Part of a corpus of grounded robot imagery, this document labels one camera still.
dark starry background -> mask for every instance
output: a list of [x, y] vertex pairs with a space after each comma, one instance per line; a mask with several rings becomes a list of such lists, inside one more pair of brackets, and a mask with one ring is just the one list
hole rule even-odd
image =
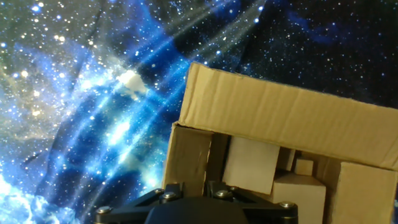
[[192, 61], [398, 108], [397, 8], [0, 0], [0, 222], [89, 223], [158, 187]]

bolt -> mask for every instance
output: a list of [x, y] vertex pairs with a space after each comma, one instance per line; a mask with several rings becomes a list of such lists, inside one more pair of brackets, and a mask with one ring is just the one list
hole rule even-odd
[[293, 202], [281, 202], [279, 203], [280, 206], [284, 207], [284, 208], [291, 208], [293, 207], [295, 204]]
[[219, 198], [223, 198], [223, 197], [226, 197], [228, 195], [228, 193], [229, 192], [227, 190], [219, 190], [219, 191], [217, 191], [216, 196]]
[[163, 194], [163, 198], [166, 198], [166, 199], [174, 198], [175, 196], [176, 195], [174, 192], [166, 192]]
[[156, 194], [161, 194], [161, 193], [163, 193], [163, 191], [164, 191], [163, 189], [155, 189]]
[[97, 213], [98, 213], [98, 214], [105, 214], [105, 213], [110, 212], [111, 210], [112, 210], [111, 207], [109, 207], [109, 206], [103, 206], [103, 207], [100, 207], [99, 209], [97, 209]]

